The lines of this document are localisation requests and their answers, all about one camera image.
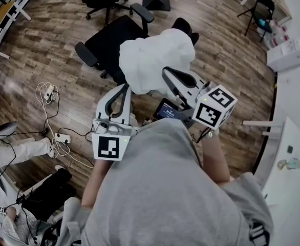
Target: small figurine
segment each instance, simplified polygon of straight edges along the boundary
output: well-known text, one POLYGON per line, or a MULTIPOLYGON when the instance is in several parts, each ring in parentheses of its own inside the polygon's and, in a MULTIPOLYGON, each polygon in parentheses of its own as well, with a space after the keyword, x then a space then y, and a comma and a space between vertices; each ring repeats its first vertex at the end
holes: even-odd
POLYGON ((284 166, 287 166, 288 170, 300 169, 300 159, 292 158, 288 162, 285 159, 282 159, 277 163, 277 167, 279 170, 282 170, 284 166))

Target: wooden floor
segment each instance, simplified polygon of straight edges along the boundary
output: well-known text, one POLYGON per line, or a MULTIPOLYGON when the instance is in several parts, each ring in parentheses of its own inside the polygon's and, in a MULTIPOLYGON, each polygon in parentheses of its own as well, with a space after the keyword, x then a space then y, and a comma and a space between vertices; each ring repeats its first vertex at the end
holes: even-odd
MULTIPOLYGON (((135 2, 142 0, 129 0, 128 4, 135 2)), ((245 10, 239 0, 170 0, 170 3, 171 12, 154 12, 155 21, 149 25, 149 34, 170 28, 177 17, 185 18, 199 32, 196 60, 191 69, 204 79, 224 85, 238 97, 231 118, 221 128, 221 141, 232 175, 250 171, 263 138, 259 129, 241 123, 245 119, 269 118, 274 76, 265 65, 265 49, 258 43, 257 35, 251 32, 247 37, 243 35, 249 20, 245 16, 237 18, 245 10)), ((60 92, 59 114, 50 120, 54 131, 68 127, 84 134, 95 117, 97 102, 115 84, 101 79, 99 71, 84 65, 74 46, 103 27, 105 11, 94 13, 87 21, 85 15, 90 9, 81 0, 31 0, 25 11, 32 20, 19 16, 0 47, 11 56, 9 60, 0 57, 0 124, 17 120, 17 132, 41 131, 45 115, 35 99, 35 89, 40 82, 49 81, 60 92)), ((128 12, 114 9, 110 20, 124 14, 128 12)), ((132 18, 141 24, 137 14, 132 18)), ((159 94, 134 95, 137 119, 151 116, 160 100, 159 94)), ((48 105, 47 110, 54 115, 56 104, 48 105)), ((198 135, 199 129, 196 125, 191 131, 198 135)), ((72 136, 71 154, 90 164, 91 144, 83 137, 67 133, 72 136)), ((41 138, 39 134, 29 134, 15 139, 31 136, 41 138)), ((53 166, 58 163, 69 168, 72 183, 81 195, 91 169, 67 156, 36 157, 10 166, 7 173, 19 187, 28 188, 53 173, 53 166)))

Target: person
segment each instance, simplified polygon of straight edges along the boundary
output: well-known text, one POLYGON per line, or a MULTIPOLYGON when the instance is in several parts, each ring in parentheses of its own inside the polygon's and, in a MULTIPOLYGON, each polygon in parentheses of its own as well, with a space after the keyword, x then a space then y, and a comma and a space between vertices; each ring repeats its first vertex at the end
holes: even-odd
MULTIPOLYGON (((67 183, 72 175, 62 166, 57 165, 55 168, 57 172, 47 178, 22 203, 19 214, 13 206, 6 209, 6 216, 2 222, 3 232, 28 244, 30 228, 36 221, 46 222, 67 199, 75 196, 76 190, 67 183)), ((0 245, 5 246, 1 237, 0 245)))
POLYGON ((251 173, 230 177, 218 133, 201 140, 201 165, 181 121, 140 128, 122 161, 95 162, 69 219, 82 232, 63 222, 57 245, 268 245, 273 223, 260 187, 251 173))
POLYGON ((54 149, 48 138, 35 141, 34 138, 27 138, 16 141, 9 145, 0 145, 0 168, 11 164, 25 162, 34 156, 48 154, 49 157, 54 156, 54 149))

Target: white cable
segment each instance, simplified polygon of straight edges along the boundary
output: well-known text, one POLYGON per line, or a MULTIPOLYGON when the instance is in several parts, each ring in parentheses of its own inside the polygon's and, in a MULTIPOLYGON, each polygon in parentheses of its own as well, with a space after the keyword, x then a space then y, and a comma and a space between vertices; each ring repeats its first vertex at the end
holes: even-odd
MULTIPOLYGON (((81 163, 81 164, 84 165, 85 167, 88 167, 88 168, 92 169, 93 167, 84 164, 83 162, 77 160, 77 159, 74 158, 71 154, 69 154, 69 153, 70 153, 70 148, 69 148, 65 143, 63 143, 62 141, 57 141, 57 140, 55 139, 53 130, 52 130, 50 124, 49 124, 48 114, 47 114, 47 111, 46 111, 46 108, 45 108, 45 105, 44 105, 43 96, 42 96, 42 92, 41 92, 42 87, 46 87, 46 89, 48 90, 48 86, 47 86, 47 85, 51 86, 52 84, 51 84, 50 82, 46 82, 46 83, 41 82, 41 83, 39 83, 39 84, 37 85, 36 89, 35 89, 35 97, 36 97, 37 101, 41 104, 41 106, 42 106, 42 108, 43 108, 43 110, 44 110, 44 112, 45 112, 45 114, 46 114, 47 124, 48 124, 48 127, 49 127, 49 129, 50 129, 50 131, 51 131, 51 134, 52 134, 52 136, 53 136, 53 138, 52 138, 52 146, 53 146, 54 150, 57 152, 57 155, 54 156, 54 158, 57 158, 58 156, 66 156, 66 155, 69 155, 69 156, 70 156, 73 160, 75 160, 76 162, 81 163), (40 94, 40 96, 41 96, 41 100, 39 100, 38 97, 37 97, 37 90, 39 90, 39 94, 40 94), (68 150, 66 151, 66 150, 61 146, 61 144, 63 144, 68 150)), ((55 95, 55 92, 52 93, 52 95, 54 96, 54 98, 55 98, 55 100, 56 100, 57 97, 58 97, 58 88, 57 88, 55 85, 52 85, 52 86, 53 86, 54 89, 55 89, 54 91, 57 92, 56 95, 55 95)), ((50 104, 51 101, 52 101, 52 99, 49 98, 49 102, 46 101, 46 103, 47 103, 47 104, 50 104)))

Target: power strip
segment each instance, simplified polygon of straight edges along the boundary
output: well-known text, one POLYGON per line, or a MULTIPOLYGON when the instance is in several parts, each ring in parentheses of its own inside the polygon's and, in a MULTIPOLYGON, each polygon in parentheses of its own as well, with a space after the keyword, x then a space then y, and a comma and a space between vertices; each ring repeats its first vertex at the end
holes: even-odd
POLYGON ((63 142, 66 144, 70 143, 70 141, 71 141, 70 135, 65 135, 65 134, 61 134, 61 133, 55 133, 54 138, 56 141, 63 142))
POLYGON ((53 86, 53 85, 50 85, 49 88, 48 88, 48 90, 47 90, 46 93, 44 94, 44 99, 45 99, 46 101, 49 100, 51 94, 53 93, 53 90, 54 90, 54 86, 53 86))

